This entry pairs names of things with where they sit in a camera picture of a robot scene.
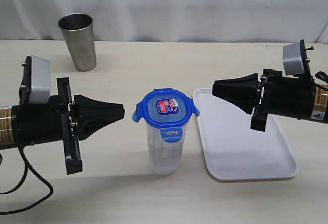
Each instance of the white fabric backdrop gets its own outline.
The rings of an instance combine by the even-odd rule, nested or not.
[[[73,12],[94,18],[96,40],[328,42],[328,0],[0,0],[0,38],[63,39]]]

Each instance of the label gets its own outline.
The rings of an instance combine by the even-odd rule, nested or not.
[[[14,144],[11,127],[11,108],[0,109],[0,146]]]
[[[179,112],[178,102],[172,97],[158,100],[156,106],[160,115],[171,115]]]
[[[323,120],[327,110],[327,104],[328,104],[328,92],[317,87],[311,119]]]

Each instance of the plastic container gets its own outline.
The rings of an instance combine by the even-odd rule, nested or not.
[[[137,104],[133,120],[147,123],[149,163],[158,175],[177,171],[183,149],[187,123],[199,115],[194,101],[172,88],[154,89]]]

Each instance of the white plastic tray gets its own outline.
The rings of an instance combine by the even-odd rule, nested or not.
[[[193,100],[205,163],[219,181],[286,180],[299,170],[275,116],[269,115],[265,132],[250,129],[251,116],[212,95],[211,88],[196,89]]]

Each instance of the table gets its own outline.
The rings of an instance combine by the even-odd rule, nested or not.
[[[78,72],[65,42],[0,40],[0,106],[17,104],[21,62],[36,55],[50,61],[52,95],[56,78],[68,76],[72,94],[121,103],[126,110],[124,120],[80,142],[81,173],[66,175],[61,141],[28,147],[27,158],[53,184],[54,195],[28,212],[0,216],[0,223],[326,223],[327,125],[279,117],[299,174],[289,181],[224,184],[206,171],[195,116],[180,168],[165,177],[148,166],[145,122],[131,118],[137,102],[154,88],[173,87],[191,96],[217,79],[283,70],[284,45],[96,42],[96,69]],[[328,46],[313,45],[312,74],[328,71]],[[20,179],[23,163],[16,149],[1,153],[0,191],[5,191]],[[29,174],[17,193],[0,196],[0,210],[21,208],[46,194]]]

